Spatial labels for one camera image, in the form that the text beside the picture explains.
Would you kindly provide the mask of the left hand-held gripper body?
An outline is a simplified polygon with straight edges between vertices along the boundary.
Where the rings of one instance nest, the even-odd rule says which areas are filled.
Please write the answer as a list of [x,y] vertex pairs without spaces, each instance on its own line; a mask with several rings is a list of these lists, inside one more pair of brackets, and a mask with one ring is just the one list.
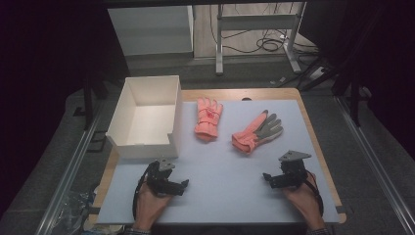
[[177,183],[168,180],[174,168],[175,165],[168,160],[157,160],[149,164],[147,185],[157,196],[169,195],[171,190],[178,189]]

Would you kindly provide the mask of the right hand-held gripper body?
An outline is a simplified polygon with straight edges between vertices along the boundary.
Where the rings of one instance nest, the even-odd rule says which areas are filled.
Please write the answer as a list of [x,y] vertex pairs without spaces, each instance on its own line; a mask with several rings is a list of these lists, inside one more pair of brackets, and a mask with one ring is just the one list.
[[310,154],[289,150],[279,158],[281,163],[280,168],[283,174],[278,175],[275,181],[280,181],[283,186],[282,188],[292,186],[300,187],[307,178],[303,160],[310,157]]

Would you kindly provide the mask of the pink glove with grey palm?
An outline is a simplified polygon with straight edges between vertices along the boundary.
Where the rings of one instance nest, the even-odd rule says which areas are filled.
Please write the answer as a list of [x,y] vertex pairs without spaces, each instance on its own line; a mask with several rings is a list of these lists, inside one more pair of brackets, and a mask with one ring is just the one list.
[[257,146],[272,141],[284,131],[282,121],[276,114],[264,110],[243,131],[232,134],[232,145],[250,154]]

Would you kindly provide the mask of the white cardboard box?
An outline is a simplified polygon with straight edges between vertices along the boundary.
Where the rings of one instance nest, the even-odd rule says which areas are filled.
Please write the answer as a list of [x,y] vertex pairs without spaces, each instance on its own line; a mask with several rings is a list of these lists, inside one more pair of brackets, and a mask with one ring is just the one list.
[[127,77],[107,137],[126,159],[177,158],[181,115],[178,75]]

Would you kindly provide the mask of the pink glove with red print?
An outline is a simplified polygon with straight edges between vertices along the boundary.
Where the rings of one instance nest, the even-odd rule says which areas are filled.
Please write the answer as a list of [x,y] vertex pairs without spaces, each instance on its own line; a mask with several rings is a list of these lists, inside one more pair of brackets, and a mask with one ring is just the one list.
[[212,141],[218,136],[217,125],[223,111],[223,105],[210,98],[199,98],[198,122],[195,126],[195,134],[204,141]]

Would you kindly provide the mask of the person's left hand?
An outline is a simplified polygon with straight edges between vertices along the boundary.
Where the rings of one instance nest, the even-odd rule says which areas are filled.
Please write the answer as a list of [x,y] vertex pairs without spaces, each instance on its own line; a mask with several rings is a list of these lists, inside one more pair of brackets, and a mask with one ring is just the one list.
[[136,218],[132,228],[134,230],[150,231],[171,199],[171,195],[155,195],[147,183],[144,182],[138,194]]

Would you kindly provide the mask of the person's right hand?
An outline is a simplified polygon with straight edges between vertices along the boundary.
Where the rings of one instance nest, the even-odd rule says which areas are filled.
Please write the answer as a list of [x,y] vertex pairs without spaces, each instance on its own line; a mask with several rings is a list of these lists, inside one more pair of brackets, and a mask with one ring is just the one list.
[[300,212],[309,230],[315,231],[326,227],[317,197],[307,184],[303,183],[297,189],[283,188],[282,192]]

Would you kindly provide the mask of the light blue table mat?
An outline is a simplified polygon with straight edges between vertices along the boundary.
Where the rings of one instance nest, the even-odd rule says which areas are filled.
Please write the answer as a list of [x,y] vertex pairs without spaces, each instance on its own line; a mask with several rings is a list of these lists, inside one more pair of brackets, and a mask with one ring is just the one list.
[[[204,143],[194,133],[197,106],[182,103],[181,143],[171,181],[189,179],[182,196],[171,201],[161,224],[253,224],[294,223],[300,214],[278,189],[272,189],[263,173],[278,175],[279,158],[289,150],[310,154],[304,164],[315,173],[323,198],[324,218],[340,218],[312,146],[299,105],[295,100],[226,101],[215,141]],[[284,131],[277,139],[245,155],[231,144],[231,136],[243,130],[262,111],[281,119]],[[98,215],[101,223],[132,222],[133,195],[147,165],[155,160],[120,157],[109,191]]]

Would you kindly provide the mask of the clear plastic bag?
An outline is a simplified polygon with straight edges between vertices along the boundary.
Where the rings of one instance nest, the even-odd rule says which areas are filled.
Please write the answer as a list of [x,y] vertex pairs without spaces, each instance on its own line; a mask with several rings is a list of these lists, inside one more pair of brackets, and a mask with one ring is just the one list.
[[80,235],[81,226],[94,201],[93,193],[69,191],[55,223],[52,235]]

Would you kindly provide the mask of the dark stand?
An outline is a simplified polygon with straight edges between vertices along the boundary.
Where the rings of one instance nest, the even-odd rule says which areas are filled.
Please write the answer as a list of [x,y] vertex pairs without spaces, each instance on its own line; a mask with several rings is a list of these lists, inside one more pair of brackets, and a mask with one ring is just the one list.
[[335,96],[343,96],[347,89],[350,89],[349,100],[349,116],[352,121],[360,126],[358,108],[359,102],[367,99],[360,96],[361,78],[356,68],[341,67],[339,77],[335,81],[331,90]]
[[87,75],[83,79],[84,107],[77,107],[73,113],[75,117],[85,117],[85,130],[91,126],[93,121],[92,94],[95,94],[98,100],[106,99],[109,94],[103,79],[98,75]]

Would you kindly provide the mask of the white power strip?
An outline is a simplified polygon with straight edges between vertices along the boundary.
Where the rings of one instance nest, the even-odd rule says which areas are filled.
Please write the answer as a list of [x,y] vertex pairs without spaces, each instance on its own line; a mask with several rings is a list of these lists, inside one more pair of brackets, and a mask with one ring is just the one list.
[[315,80],[317,78],[319,78],[320,76],[322,76],[325,73],[326,69],[323,67],[319,67],[318,69],[316,69],[310,76],[309,78],[311,80]]

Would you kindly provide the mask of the white cabinet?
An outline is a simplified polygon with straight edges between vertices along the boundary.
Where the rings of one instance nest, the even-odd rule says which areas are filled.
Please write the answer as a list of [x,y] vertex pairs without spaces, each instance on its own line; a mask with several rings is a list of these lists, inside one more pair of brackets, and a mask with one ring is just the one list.
[[192,6],[108,10],[125,56],[193,51]]

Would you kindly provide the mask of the metal floor rail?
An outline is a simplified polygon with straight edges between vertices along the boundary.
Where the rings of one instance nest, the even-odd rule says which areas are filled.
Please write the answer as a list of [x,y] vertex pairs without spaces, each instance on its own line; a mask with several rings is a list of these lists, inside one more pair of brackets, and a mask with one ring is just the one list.
[[87,130],[84,130],[80,140],[78,141],[76,148],[71,155],[71,159],[66,170],[63,173],[63,176],[55,190],[53,197],[43,214],[42,219],[40,220],[39,226],[36,229],[34,235],[50,235],[53,230],[53,224],[56,221],[56,217],[59,215],[62,202],[64,197],[67,195],[71,184],[73,183],[77,171],[83,161],[84,155],[86,153],[87,147],[92,139],[92,135],[96,129],[96,126],[101,118],[101,112],[104,105],[99,104],[98,107],[94,110],[94,117],[92,118],[92,123]]
[[338,103],[354,139],[361,148],[369,167],[377,178],[406,235],[415,235],[415,216],[392,183],[364,132],[351,118],[346,100],[343,97],[335,97],[335,101]]

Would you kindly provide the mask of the grey metal desk frame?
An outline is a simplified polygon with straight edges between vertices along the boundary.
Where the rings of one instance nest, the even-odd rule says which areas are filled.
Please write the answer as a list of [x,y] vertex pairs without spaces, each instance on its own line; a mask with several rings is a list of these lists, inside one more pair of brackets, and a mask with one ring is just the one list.
[[294,43],[300,27],[304,7],[305,3],[301,2],[294,14],[223,16],[221,5],[218,5],[215,73],[217,75],[223,74],[222,31],[261,29],[287,29],[291,32],[288,41],[283,44],[283,48],[293,72],[300,73],[300,65],[294,55]]

